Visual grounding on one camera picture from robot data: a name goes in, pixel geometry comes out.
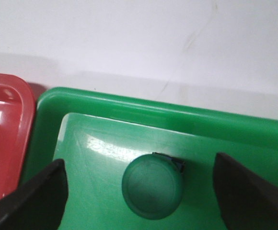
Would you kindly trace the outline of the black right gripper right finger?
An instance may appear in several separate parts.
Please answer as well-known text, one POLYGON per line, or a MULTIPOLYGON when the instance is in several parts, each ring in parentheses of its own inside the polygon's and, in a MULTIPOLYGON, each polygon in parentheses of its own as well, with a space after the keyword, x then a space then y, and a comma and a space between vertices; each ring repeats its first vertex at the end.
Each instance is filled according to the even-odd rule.
POLYGON ((213 188, 229 230, 278 230, 278 187, 226 153, 217 153, 213 188))

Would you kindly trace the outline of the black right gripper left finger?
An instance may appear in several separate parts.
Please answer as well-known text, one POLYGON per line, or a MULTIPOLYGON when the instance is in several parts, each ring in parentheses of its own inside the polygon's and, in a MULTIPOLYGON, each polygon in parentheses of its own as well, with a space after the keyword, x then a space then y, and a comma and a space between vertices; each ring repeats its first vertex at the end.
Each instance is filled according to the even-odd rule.
POLYGON ((56 230, 68 199, 65 162, 57 159, 0 200, 0 230, 56 230))

